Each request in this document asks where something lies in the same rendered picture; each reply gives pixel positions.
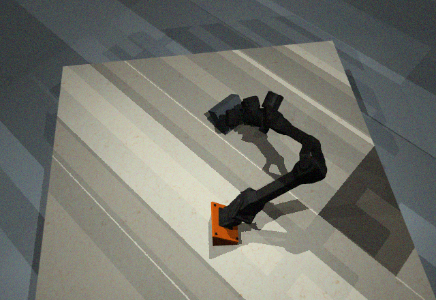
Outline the dark grey sloped panel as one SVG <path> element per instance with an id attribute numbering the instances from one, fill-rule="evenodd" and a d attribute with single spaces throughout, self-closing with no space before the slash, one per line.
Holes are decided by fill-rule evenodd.
<path id="1" fill-rule="evenodd" d="M 239 95 L 237 94 L 230 94 L 228 97 L 226 97 L 224 100 L 222 100 L 220 103 L 212 107 L 210 110 L 208 110 L 210 116 L 207 118 L 222 134 L 228 134 L 231 132 L 235 127 L 232 126 L 229 127 L 225 124 L 225 112 L 226 110 L 237 110 L 242 109 L 243 113 L 245 112 L 245 109 L 242 108 L 241 105 L 241 99 Z"/>

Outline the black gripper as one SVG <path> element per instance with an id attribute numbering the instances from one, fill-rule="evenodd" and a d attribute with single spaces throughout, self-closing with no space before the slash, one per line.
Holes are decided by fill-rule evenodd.
<path id="1" fill-rule="evenodd" d="M 260 108 L 260 109 L 261 110 L 258 110 L 258 111 L 265 112 L 264 108 Z M 255 125 L 253 123 L 253 116 L 258 111 L 256 111 L 256 110 L 251 111 L 251 113 L 247 114 L 246 110 L 245 110 L 245 112 L 243 112 L 242 109 L 226 110 L 226 112 L 225 112 L 225 124 L 229 127 L 232 127 L 232 126 L 242 125 L 244 123 L 244 125 L 251 125 L 251 127 L 255 127 Z"/>

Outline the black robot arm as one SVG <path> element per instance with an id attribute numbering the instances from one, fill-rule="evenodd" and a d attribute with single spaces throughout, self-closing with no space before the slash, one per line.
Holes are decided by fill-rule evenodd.
<path id="1" fill-rule="evenodd" d="M 295 163 L 292 171 L 265 185 L 259 190 L 247 188 L 226 207 L 219 208 L 219 226 L 233 229 L 234 226 L 251 224 L 256 214 L 264 205 L 274 198 L 292 190 L 301 184 L 315 183 L 326 177 L 327 167 L 321 144 L 312 135 L 294 127 L 278 109 L 284 97 L 269 91 L 264 99 L 262 107 L 265 112 L 258 111 L 260 102 L 258 96 L 243 99 L 242 108 L 249 114 L 258 111 L 253 116 L 253 123 L 260 127 L 259 131 L 267 134 L 269 128 L 279 134 L 287 135 L 302 144 L 299 153 L 300 160 Z"/>

